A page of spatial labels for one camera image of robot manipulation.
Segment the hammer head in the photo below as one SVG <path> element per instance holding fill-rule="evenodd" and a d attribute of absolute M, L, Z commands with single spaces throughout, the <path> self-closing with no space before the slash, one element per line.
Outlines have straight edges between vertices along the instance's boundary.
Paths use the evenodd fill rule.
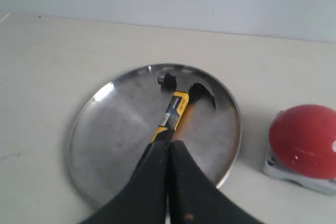
<path fill-rule="evenodd" d="M 199 98 L 207 96 L 212 105 L 216 107 L 214 92 L 209 83 L 200 77 L 187 73 L 172 75 L 169 72 L 161 72 L 158 75 L 158 83 L 171 90 L 189 94 L 189 103 L 196 102 Z"/>

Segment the hammer handle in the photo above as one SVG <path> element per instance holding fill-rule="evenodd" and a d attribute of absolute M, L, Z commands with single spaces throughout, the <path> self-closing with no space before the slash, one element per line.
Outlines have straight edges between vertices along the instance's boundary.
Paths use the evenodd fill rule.
<path fill-rule="evenodd" d="M 163 137 L 162 133 L 165 131 L 175 132 L 177 125 L 179 124 L 179 121 L 182 117 L 182 114 L 187 107 L 189 103 L 189 94 L 186 92 L 181 91 L 175 91 L 170 103 L 168 105 L 168 108 L 166 110 L 166 113 L 164 114 L 164 117 L 161 121 L 161 123 L 158 125 L 156 132 L 152 138 L 152 142 L 156 140 L 168 140 L 168 139 L 162 139 L 167 138 L 170 134 L 164 134 L 165 137 Z"/>

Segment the round metal plate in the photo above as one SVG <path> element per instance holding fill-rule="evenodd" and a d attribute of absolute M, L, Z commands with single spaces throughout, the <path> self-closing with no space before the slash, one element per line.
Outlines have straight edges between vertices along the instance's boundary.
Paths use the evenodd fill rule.
<path fill-rule="evenodd" d="M 175 139 L 218 187 L 227 178 L 240 147 L 238 106 L 229 90 L 199 69 L 159 64 L 125 73 L 102 87 L 85 105 L 73 128 L 68 150 L 70 175 L 87 201 L 100 207 L 127 183 L 161 121 L 172 92 L 160 89 L 161 71 L 189 73 L 213 89 L 216 108 L 204 97 L 189 105 Z"/>

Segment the table surface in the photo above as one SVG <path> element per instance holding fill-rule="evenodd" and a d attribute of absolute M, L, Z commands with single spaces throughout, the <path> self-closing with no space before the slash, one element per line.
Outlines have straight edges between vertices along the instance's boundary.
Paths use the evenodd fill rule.
<path fill-rule="evenodd" d="M 262 173 L 270 123 L 302 103 L 336 108 L 336 44 L 0 13 L 0 216 L 73 224 L 93 212 L 67 175 L 74 119 L 108 80 L 176 62 L 235 96 L 242 148 L 222 192 L 268 224 L 334 223 L 336 197 Z"/>

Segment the white table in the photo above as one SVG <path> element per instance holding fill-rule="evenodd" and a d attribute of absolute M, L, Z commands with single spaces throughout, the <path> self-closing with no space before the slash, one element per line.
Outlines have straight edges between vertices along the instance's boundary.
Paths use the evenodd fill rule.
<path fill-rule="evenodd" d="M 336 197 L 261 172 L 279 110 L 336 108 L 335 56 L 336 44 L 10 14 L 0 24 L 1 223 L 74 224 L 92 213 L 66 175 L 74 118 L 107 80 L 158 62 L 210 72 L 240 106 L 243 145 L 223 193 L 269 224 L 335 223 Z"/>

